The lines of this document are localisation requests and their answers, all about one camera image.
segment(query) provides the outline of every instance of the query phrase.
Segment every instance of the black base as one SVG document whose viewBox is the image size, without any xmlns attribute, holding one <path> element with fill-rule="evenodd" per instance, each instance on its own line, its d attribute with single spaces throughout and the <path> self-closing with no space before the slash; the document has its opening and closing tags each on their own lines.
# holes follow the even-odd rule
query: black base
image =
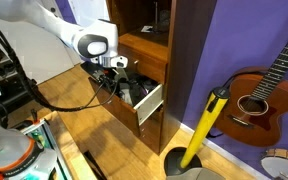
<svg viewBox="0 0 288 180">
<path fill-rule="evenodd" d="M 186 148 L 178 147 L 172 149 L 165 157 L 164 170 L 166 176 L 183 174 L 191 168 L 202 167 L 201 160 L 195 155 L 186 168 L 181 168 L 180 163 L 185 154 Z"/>
</svg>

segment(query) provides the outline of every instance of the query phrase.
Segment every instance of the guitar strings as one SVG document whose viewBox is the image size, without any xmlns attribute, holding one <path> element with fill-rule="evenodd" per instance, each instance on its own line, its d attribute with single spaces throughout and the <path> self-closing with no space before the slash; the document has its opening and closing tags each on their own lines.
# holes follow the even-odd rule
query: guitar strings
<svg viewBox="0 0 288 180">
<path fill-rule="evenodd" d="M 259 98 L 259 97 L 255 96 L 256 99 L 260 99 L 262 101 L 265 100 L 272 93 L 272 91 L 275 89 L 277 84 L 282 80 L 286 71 L 288 70 L 288 49 L 287 48 L 288 48 L 288 42 L 287 42 L 286 46 L 283 48 L 283 50 L 281 51 L 281 53 L 278 55 L 277 59 L 273 62 L 272 66 L 269 68 L 268 72 L 264 75 L 264 77 L 260 81 L 259 85 L 255 88 L 251 97 L 253 96 L 254 92 L 256 92 L 257 94 L 260 94 L 261 96 L 264 97 L 264 98 Z M 270 87 L 270 89 L 268 89 L 268 90 L 266 89 L 267 91 L 265 91 L 265 89 L 262 88 L 265 93 L 258 92 L 260 85 L 268 86 L 268 84 L 273 86 L 273 87 Z M 243 106 L 243 109 L 244 110 L 251 110 L 252 109 L 252 111 L 258 112 L 258 111 L 262 110 L 261 107 L 259 107 L 259 109 L 256 109 L 256 108 L 258 108 L 258 106 L 259 105 L 258 105 L 258 102 L 256 102 L 256 100 L 254 100 L 253 98 L 248 98 L 247 102 Z"/>
</svg>

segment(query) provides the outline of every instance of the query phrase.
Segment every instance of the wooden table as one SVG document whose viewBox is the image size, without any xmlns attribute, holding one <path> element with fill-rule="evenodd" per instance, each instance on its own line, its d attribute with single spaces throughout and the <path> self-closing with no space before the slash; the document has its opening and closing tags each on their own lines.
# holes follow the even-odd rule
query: wooden table
<svg viewBox="0 0 288 180">
<path fill-rule="evenodd" d="M 45 116 L 73 179 L 97 179 L 57 112 Z"/>
</svg>

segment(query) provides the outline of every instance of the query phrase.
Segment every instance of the yellow pole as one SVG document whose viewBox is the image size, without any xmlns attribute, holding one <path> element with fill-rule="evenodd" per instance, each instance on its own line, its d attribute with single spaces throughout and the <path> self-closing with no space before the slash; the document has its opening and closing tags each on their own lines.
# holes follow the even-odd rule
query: yellow pole
<svg viewBox="0 0 288 180">
<path fill-rule="evenodd" d="M 181 161 L 180 167 L 186 168 L 191 162 L 197 150 L 202 144 L 203 139 L 206 137 L 207 133 L 210 131 L 218 115 L 222 111 L 224 105 L 229 99 L 229 92 L 225 88 L 215 88 L 212 91 L 211 96 L 206 104 L 200 122 L 198 123 L 191 142 L 186 149 L 186 152 Z"/>
</svg>

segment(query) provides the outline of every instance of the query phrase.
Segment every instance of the guitar body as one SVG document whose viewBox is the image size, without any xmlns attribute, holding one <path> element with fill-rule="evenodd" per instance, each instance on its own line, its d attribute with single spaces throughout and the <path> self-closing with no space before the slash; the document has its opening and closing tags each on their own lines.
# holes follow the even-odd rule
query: guitar body
<svg viewBox="0 0 288 180">
<path fill-rule="evenodd" d="M 282 80 L 266 100 L 255 103 L 262 111 L 249 113 L 244 107 L 254 102 L 245 103 L 245 99 L 262 78 L 259 74 L 243 74 L 232 81 L 230 100 L 215 121 L 215 127 L 240 142 L 267 147 L 276 144 L 281 137 L 279 121 L 281 115 L 288 112 L 288 81 Z"/>
</svg>

